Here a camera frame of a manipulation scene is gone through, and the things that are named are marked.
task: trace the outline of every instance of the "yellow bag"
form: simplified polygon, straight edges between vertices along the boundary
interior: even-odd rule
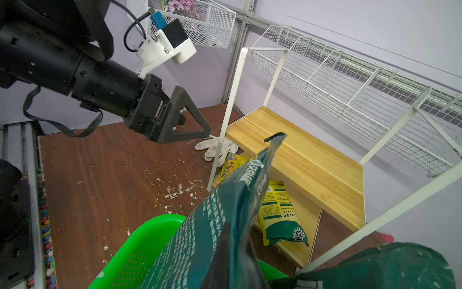
[[[224,180],[238,167],[245,164],[246,161],[247,161],[247,158],[241,155],[238,155],[238,154],[233,154],[231,152],[228,152],[228,154],[226,155],[225,163],[221,167],[220,181]]]
[[[309,246],[308,238],[298,221],[284,182],[269,182],[265,199],[258,212],[258,219],[265,246],[281,240],[304,242]]]

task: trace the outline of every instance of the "glove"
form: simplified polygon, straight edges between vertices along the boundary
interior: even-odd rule
[[[196,150],[201,151],[203,149],[208,148],[205,152],[204,159],[206,161],[211,161],[215,157],[215,153],[217,152],[218,140],[219,138],[213,135],[209,135],[211,139],[206,141],[201,141],[194,147]],[[223,142],[223,147],[221,148],[220,158],[218,159],[218,166],[221,167],[225,163],[226,154],[228,151],[232,153],[236,153],[239,147],[237,144],[230,141],[228,138],[225,137],[225,141]]]

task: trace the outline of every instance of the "wire mesh shelf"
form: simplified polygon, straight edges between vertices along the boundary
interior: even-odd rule
[[[374,142],[414,106],[429,113],[450,137],[462,144],[462,98],[458,95],[284,26],[270,26],[254,47],[288,48],[277,83]],[[273,76],[280,57],[280,51],[253,51],[252,64]],[[430,177],[461,160],[420,115],[385,147]]]
[[[179,19],[194,45],[228,48],[236,12],[211,0],[127,0],[127,6],[139,17],[148,8],[160,11],[167,23]],[[142,25],[153,35],[157,28],[150,19]]]

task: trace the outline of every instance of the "green plastic basket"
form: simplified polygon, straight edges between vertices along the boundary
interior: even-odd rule
[[[184,220],[185,216],[169,214],[146,221],[130,235],[89,288],[136,289]],[[266,280],[287,277],[261,260],[259,264]]]

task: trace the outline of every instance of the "pink flowers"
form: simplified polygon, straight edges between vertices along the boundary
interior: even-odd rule
[[[164,0],[164,9],[177,15],[200,20],[196,0]]]

